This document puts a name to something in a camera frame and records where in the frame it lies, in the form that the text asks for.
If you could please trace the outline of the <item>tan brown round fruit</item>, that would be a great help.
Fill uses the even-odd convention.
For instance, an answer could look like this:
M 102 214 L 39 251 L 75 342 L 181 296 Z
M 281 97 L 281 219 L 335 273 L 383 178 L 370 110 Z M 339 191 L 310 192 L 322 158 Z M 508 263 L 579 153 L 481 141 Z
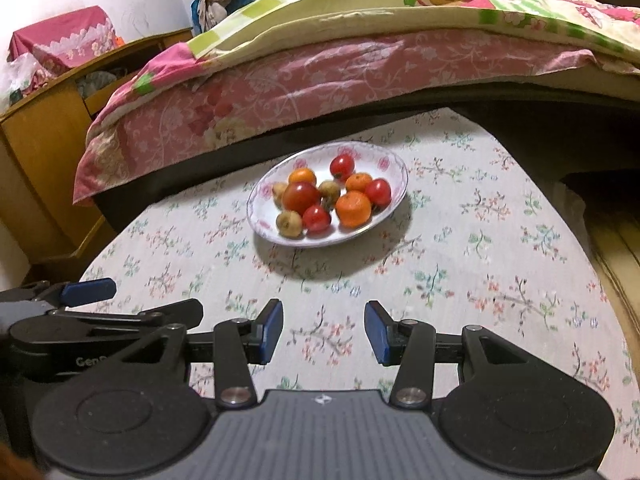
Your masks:
M 297 211 L 282 211 L 276 219 L 276 226 L 281 236 L 286 238 L 299 238 L 303 235 L 303 219 Z

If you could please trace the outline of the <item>small red tomato with stem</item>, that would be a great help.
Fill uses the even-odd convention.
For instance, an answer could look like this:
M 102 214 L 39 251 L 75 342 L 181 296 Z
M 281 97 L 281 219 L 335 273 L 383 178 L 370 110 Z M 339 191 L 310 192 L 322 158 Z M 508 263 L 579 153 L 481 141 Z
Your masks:
M 303 213 L 303 225 L 308 233 L 322 233 L 331 223 L 331 215 L 321 205 L 310 206 Z

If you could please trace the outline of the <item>large orange mandarin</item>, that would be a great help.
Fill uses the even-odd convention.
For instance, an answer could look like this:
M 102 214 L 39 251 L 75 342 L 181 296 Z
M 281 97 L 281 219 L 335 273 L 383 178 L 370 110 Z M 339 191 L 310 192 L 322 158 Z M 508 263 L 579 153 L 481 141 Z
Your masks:
M 356 229 L 370 220 L 372 206 L 363 192 L 348 191 L 337 200 L 335 211 L 341 226 Z

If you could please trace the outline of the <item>small tan longan fruit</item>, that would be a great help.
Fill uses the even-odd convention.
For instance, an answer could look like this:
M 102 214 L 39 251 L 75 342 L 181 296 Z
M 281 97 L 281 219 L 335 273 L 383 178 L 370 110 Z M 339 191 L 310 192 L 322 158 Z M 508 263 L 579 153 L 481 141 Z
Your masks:
M 283 194 L 288 188 L 288 184 L 285 182 L 277 182 L 271 188 L 271 196 L 273 203 L 280 209 L 283 209 L 282 198 Z

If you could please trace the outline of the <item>large red orange tomato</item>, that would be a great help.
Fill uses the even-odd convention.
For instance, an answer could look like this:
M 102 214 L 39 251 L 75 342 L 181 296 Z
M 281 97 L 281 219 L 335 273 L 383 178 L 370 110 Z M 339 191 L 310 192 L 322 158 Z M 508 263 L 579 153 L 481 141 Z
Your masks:
M 282 208 L 295 211 L 301 216 L 311 206 L 320 203 L 321 195 L 314 185 L 308 182 L 290 183 L 281 198 Z

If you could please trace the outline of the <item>red cherry tomato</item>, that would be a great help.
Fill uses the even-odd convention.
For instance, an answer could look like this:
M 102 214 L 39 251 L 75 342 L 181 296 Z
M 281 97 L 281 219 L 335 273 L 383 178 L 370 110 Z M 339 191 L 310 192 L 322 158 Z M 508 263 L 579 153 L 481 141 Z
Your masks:
M 341 154 L 330 162 L 330 173 L 335 180 L 345 182 L 355 171 L 355 159 L 352 155 Z
M 374 179 L 368 183 L 363 191 L 373 207 L 386 208 L 392 201 L 392 189 L 390 184 L 382 178 Z

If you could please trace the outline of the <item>small dimpled orange mandarin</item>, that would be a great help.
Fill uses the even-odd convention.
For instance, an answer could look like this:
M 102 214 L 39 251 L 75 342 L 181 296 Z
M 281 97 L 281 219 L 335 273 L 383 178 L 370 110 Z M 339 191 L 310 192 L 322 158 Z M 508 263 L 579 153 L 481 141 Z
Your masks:
M 366 172 L 355 172 L 346 179 L 345 188 L 347 192 L 357 191 L 363 193 L 372 181 L 373 179 L 370 174 Z

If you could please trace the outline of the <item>smooth orange round fruit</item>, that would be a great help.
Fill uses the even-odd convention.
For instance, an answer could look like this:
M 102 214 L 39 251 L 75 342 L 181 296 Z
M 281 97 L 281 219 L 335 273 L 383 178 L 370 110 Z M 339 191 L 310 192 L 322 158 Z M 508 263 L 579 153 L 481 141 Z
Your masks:
M 317 177 L 314 172 L 308 167 L 297 168 L 288 175 L 288 183 L 308 183 L 311 185 L 316 185 Z

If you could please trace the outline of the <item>floral white tablecloth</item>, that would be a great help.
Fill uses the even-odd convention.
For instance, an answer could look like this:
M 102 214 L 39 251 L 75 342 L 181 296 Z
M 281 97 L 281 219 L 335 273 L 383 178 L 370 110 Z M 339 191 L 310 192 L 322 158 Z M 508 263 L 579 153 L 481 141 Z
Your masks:
M 85 270 L 111 278 L 107 312 L 201 301 L 202 330 L 284 307 L 276 353 L 252 370 L 258 391 L 378 389 L 363 309 L 441 333 L 485 326 L 602 394 L 615 434 L 601 472 L 639 473 L 639 387 L 616 314 L 570 228 L 488 132 L 451 110 L 401 119 L 361 140 L 396 153 L 408 192 L 379 226 L 317 249 L 273 245 L 246 220 L 267 164 L 211 180 L 149 206 Z

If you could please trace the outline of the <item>yellow wooden cabinet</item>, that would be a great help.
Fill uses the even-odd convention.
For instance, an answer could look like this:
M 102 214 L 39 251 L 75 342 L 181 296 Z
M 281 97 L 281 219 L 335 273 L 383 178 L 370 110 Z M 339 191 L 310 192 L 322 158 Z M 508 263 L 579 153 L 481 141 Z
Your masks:
M 1 115 L 1 221 L 31 264 L 74 258 L 106 228 L 96 206 L 75 206 L 86 133 L 108 99 L 192 30 L 134 40 L 69 70 Z

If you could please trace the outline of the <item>white plate with pink roses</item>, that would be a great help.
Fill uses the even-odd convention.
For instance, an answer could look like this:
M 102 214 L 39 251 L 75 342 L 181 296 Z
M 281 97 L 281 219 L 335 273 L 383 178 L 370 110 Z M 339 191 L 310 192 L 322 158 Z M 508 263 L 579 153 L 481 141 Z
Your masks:
M 355 159 L 355 168 L 382 178 L 390 185 L 390 204 L 363 226 L 349 229 L 341 226 L 337 213 L 332 212 L 332 223 L 326 232 L 305 235 L 298 240 L 280 235 L 276 227 L 279 207 L 271 196 L 271 188 L 283 182 L 288 175 L 299 168 L 307 167 L 322 182 L 331 177 L 330 162 L 338 155 L 350 155 Z M 336 141 L 307 148 L 278 162 L 258 180 L 250 191 L 246 202 L 246 218 L 253 231 L 272 244 L 294 248 L 319 248 L 342 244 L 372 230 L 390 218 L 406 196 L 409 181 L 408 169 L 404 161 L 390 151 L 375 144 L 358 141 Z

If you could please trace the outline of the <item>pink floral quilt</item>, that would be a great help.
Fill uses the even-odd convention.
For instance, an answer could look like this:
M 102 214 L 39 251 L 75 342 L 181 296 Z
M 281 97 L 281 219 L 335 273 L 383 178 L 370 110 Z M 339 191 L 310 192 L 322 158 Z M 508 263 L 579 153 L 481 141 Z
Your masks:
M 73 201 L 269 130 L 411 92 L 598 66 L 587 48 L 477 29 L 345 38 L 220 68 L 186 44 L 116 90 L 87 132 Z

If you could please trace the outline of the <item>pink cloth covered box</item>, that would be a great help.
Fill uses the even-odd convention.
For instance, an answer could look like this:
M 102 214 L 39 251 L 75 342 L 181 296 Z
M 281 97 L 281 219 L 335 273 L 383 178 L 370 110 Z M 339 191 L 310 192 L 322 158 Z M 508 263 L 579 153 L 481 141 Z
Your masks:
M 61 75 L 122 45 L 115 27 L 99 6 L 88 6 L 17 29 L 8 60 L 29 53 L 50 73 Z

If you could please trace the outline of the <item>green yellow patterned blanket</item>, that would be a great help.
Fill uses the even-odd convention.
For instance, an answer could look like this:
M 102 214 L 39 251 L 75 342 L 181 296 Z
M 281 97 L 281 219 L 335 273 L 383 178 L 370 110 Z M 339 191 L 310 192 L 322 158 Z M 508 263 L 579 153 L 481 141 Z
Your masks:
M 188 47 L 196 58 L 232 66 L 333 39 L 454 28 L 639 61 L 638 9 L 597 0 L 255 0 Z

